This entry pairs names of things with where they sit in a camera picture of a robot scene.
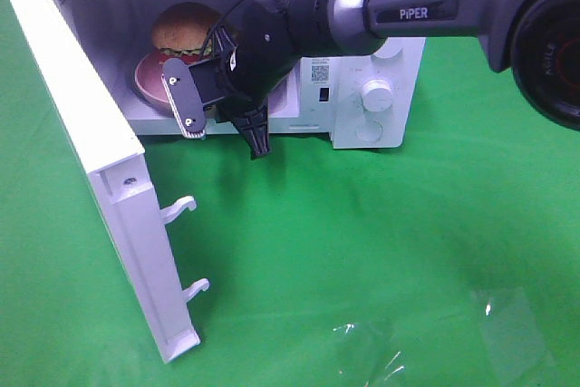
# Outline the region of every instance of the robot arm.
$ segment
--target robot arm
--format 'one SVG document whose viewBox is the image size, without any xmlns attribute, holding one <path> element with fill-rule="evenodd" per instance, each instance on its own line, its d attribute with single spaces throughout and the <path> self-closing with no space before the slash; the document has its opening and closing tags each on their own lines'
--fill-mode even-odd
<svg viewBox="0 0 580 387">
<path fill-rule="evenodd" d="M 301 57 L 367 55 L 390 36 L 443 35 L 477 36 L 493 71 L 511 65 L 534 107 L 580 130 L 580 0 L 257 0 L 239 44 L 221 28 L 214 58 L 188 68 L 188 88 L 175 89 L 187 75 L 180 61 L 167 62 L 164 77 L 182 128 L 200 131 L 203 108 L 215 104 L 260 157 L 269 152 L 266 97 Z M 197 114 L 189 126 L 186 102 Z"/>
</svg>

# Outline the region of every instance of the green cloth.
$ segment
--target green cloth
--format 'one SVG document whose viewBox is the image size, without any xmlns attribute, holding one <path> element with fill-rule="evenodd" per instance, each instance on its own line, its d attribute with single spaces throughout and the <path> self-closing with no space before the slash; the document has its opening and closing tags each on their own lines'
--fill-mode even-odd
<svg viewBox="0 0 580 387">
<path fill-rule="evenodd" d="M 142 139 L 161 205 L 198 201 L 182 284 L 211 282 L 167 365 L 8 0 L 0 53 L 0 385 L 578 385 L 580 133 L 476 40 L 428 41 L 395 150 Z"/>
</svg>

